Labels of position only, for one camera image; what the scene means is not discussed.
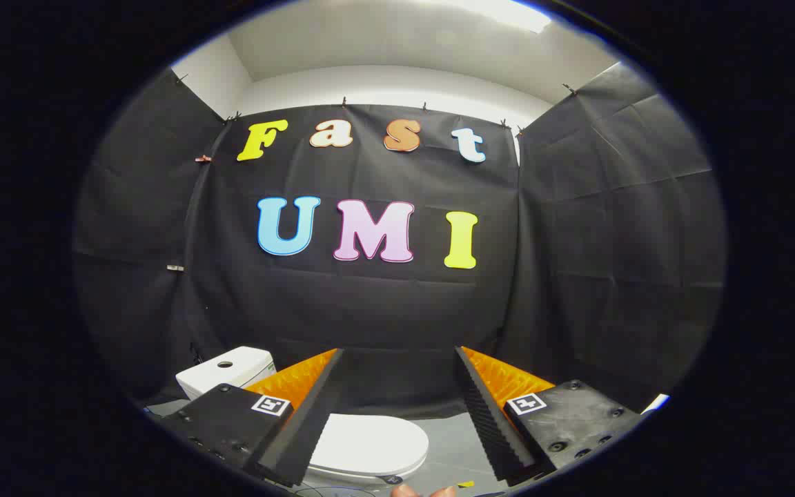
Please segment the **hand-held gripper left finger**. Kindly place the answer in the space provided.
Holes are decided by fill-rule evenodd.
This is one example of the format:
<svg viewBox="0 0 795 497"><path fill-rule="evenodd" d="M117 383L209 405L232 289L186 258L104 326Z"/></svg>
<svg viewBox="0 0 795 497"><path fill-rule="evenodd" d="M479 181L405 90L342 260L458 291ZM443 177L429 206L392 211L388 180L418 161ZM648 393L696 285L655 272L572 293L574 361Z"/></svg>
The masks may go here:
<svg viewBox="0 0 795 497"><path fill-rule="evenodd" d="M285 487L305 478L340 403L344 349L331 349L248 387L223 383L159 425L181 444L233 471Z"/></svg>

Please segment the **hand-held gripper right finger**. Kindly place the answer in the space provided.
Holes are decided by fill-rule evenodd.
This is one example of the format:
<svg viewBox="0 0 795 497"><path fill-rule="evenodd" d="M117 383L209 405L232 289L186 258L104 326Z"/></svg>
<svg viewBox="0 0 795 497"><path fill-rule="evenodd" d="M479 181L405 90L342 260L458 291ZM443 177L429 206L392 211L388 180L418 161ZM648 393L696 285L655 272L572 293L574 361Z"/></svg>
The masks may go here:
<svg viewBox="0 0 795 497"><path fill-rule="evenodd" d="M496 479L520 484L591 458L642 415L580 380L553 384L455 348L455 383Z"/></svg>

